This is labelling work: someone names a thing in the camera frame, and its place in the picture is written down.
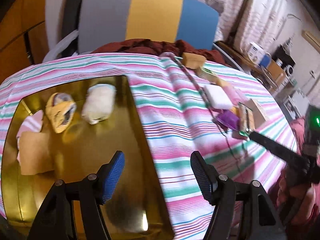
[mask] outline wooden desk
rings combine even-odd
[[[242,56],[238,52],[236,52],[233,48],[230,48],[228,45],[224,44],[221,41],[216,43],[221,49],[223,49],[240,67],[242,68],[250,68],[259,74],[262,74],[260,68],[258,68],[254,63],[251,62],[248,58]]]

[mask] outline hand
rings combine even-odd
[[[287,182],[285,180],[286,169],[281,171],[281,180],[279,182],[279,191],[277,198],[277,205],[284,203],[289,196],[303,200],[300,206],[298,213],[291,220],[292,225],[302,225],[307,222],[309,219],[313,205],[316,201],[316,192],[313,185],[310,184],[301,184],[295,187],[292,187],[288,190]]]

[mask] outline chair armrest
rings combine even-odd
[[[57,58],[57,56],[62,51],[64,51],[73,40],[75,40],[78,37],[78,35],[79,35],[79,31],[74,30],[73,32],[68,34],[66,37],[64,37],[61,41],[59,41],[59,43],[57,45],[54,46],[54,48],[52,50],[50,50],[47,53],[47,55],[45,55],[42,63],[55,60]]]
[[[237,70],[240,70],[241,72],[244,72],[243,69],[223,50],[221,49],[217,44],[212,44],[212,49],[216,49],[222,54],[222,57],[226,61],[227,64],[229,64],[232,68],[235,68]]]

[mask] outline chair backrest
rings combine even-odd
[[[78,52],[138,38],[211,49],[218,18],[197,0],[82,0]]]

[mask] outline tray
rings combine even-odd
[[[90,125],[81,119],[81,110],[88,88],[99,83],[116,87],[115,107],[108,120]],[[23,176],[16,159],[16,134],[28,115],[45,110],[47,100],[55,92],[70,94],[77,104],[70,126],[61,134],[54,133],[44,115],[42,131],[50,133],[49,147],[55,170]],[[20,101],[9,127],[2,158],[2,194],[9,223],[27,235],[37,210],[56,179],[63,179],[66,183],[82,180],[108,163],[116,150],[124,152],[125,167],[112,199],[101,206],[112,239],[173,239],[163,193],[125,76],[70,82]],[[74,212],[78,238],[85,239],[78,201],[74,201]],[[146,231],[142,225],[143,217],[148,221]]]

